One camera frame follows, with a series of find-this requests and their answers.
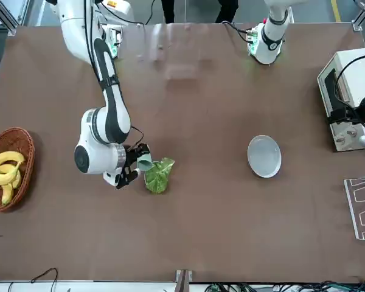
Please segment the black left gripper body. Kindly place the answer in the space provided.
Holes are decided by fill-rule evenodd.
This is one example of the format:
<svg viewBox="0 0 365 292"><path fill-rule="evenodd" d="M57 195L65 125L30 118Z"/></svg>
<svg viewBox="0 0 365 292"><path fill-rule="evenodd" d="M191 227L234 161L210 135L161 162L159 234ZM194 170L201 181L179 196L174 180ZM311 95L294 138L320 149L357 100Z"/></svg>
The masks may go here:
<svg viewBox="0 0 365 292"><path fill-rule="evenodd" d="M351 106L344 106L335 109L328 117L328 123L340 124L342 122L350 122L353 125L365 123L365 105L360 105L356 108Z"/></svg>

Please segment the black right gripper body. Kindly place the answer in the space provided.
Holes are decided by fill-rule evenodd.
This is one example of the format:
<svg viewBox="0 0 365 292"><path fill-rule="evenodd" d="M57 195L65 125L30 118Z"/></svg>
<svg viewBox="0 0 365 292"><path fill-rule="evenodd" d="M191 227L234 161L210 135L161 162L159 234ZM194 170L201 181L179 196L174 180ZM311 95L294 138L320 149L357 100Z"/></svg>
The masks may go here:
<svg viewBox="0 0 365 292"><path fill-rule="evenodd" d="M125 164L123 166L123 169L131 169L131 166L137 162L136 160L136 153L135 153L135 149L137 146L135 147L131 147L129 145L124 145L124 149L125 149L125 153L126 153L126 158L125 158Z"/></svg>

